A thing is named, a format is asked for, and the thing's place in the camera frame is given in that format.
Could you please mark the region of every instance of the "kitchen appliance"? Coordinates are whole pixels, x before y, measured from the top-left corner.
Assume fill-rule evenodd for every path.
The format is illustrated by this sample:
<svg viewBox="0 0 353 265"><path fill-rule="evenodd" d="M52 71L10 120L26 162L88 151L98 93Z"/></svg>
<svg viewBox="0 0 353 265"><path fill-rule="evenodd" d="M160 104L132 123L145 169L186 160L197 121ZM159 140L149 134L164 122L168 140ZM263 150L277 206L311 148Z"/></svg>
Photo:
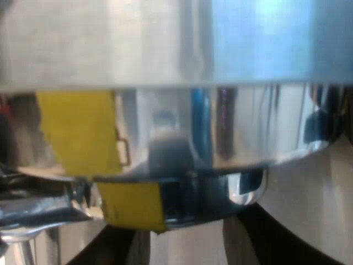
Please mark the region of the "kitchen appliance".
<svg viewBox="0 0 353 265"><path fill-rule="evenodd" d="M5 243L235 214L347 124L348 1L0 4Z"/></svg>

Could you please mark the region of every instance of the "chrome surface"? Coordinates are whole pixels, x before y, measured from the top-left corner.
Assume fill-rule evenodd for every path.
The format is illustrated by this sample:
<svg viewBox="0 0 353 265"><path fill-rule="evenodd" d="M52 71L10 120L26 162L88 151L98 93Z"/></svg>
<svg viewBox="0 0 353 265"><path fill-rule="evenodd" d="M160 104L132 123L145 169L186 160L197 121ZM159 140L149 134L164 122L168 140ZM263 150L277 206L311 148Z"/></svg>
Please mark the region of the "chrome surface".
<svg viewBox="0 0 353 265"><path fill-rule="evenodd" d="M30 183L34 182L37 186L35 193L34 187L22 183L22 190L27 189L31 194L18 197L17 193L12 192L11 196L0 200L1 242L25 242L47 229L72 222L103 219L100 205L95 205L98 200L92 198L96 194L90 192L94 188L86 183L71 183L70 187L67 182L32 178ZM7 190L14 191L13 184L9 184Z"/></svg>
<svg viewBox="0 0 353 265"><path fill-rule="evenodd" d="M304 160L269 169L259 204L306 243L353 264L353 147L343 136Z"/></svg>
<svg viewBox="0 0 353 265"><path fill-rule="evenodd" d="M122 148L117 146L120 160L128 163L122 174L110 178L97 174L95 180L219 176L318 151L340 135L342 115L321 110L313 100L312 86L116 91L117 142L124 140ZM69 92L62 93L69 97ZM1 130L8 139L4 144L8 152L3 149L1 162L29 175L53 179L67 176L41 132L41 110L35 95L6 95L3 98L11 116L2 115L7 126ZM337 98L332 101L341 104Z"/></svg>
<svg viewBox="0 0 353 265"><path fill-rule="evenodd" d="M235 214L264 194L266 181L266 170L253 170L162 182L164 223L174 229Z"/></svg>
<svg viewBox="0 0 353 265"><path fill-rule="evenodd" d="M11 89L353 81L347 0L1 0L0 9L0 84Z"/></svg>
<svg viewBox="0 0 353 265"><path fill-rule="evenodd" d="M242 185L244 185L244 178L252 178L254 176L252 176L251 174L244 175L244 173L235 173L228 175L229 199L235 204L244 206L255 203L258 199L261 198L266 189L267 172L264 171L264 174L265 175L259 179L259 182L256 183L256 189L250 189L246 193L243 191L242 188Z"/></svg>

